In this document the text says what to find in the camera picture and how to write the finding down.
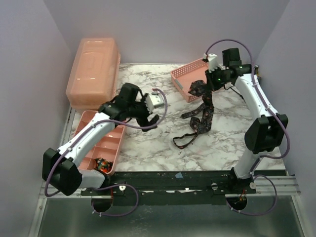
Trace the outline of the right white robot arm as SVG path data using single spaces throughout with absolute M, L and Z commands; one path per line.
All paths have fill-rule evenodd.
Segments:
M 223 69 L 217 55 L 210 53 L 203 56 L 208 64 L 205 72 L 207 86 L 217 91 L 231 83 L 242 95 L 252 116 L 252 124 L 244 135 L 246 149 L 232 169 L 232 178 L 227 181 L 228 190 L 237 194 L 245 188 L 244 180 L 251 179 L 261 159 L 281 144 L 288 117 L 271 105 L 259 85 L 253 66 L 241 62 L 238 48 L 224 50 L 222 56 Z

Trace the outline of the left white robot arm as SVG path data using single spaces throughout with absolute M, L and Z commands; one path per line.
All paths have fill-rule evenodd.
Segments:
M 133 127 L 144 132 L 157 128 L 164 119 L 155 115 L 148 117 L 154 109 L 167 108 L 164 92 L 154 88 L 152 93 L 143 93 L 131 83 L 123 84 L 120 92 L 112 100 L 102 104 L 91 121 L 70 141 L 54 150 L 47 149 L 43 154 L 42 178 L 45 181 L 44 194 L 52 197 L 48 186 L 56 188 L 56 193 L 72 195 L 77 189 L 93 189 L 104 195 L 109 191 L 109 182 L 100 171 L 79 170 L 88 152 L 118 125 Z

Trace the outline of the dark floral necktie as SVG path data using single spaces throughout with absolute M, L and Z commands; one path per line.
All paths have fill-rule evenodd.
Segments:
M 179 148 L 184 149 L 190 145 L 199 135 L 208 133 L 212 127 L 212 120 L 214 114 L 214 105 L 212 100 L 212 91 L 207 87 L 207 84 L 202 80 L 197 80 L 191 83 L 189 94 L 202 97 L 203 103 L 200 104 L 196 109 L 189 111 L 187 113 L 181 114 L 181 119 L 190 118 L 190 128 L 193 130 L 193 133 L 186 133 L 180 137 L 174 137 L 172 139 L 173 144 Z M 191 137 L 192 139 L 184 144 L 178 145 L 176 143 L 177 139 L 183 139 L 185 137 Z

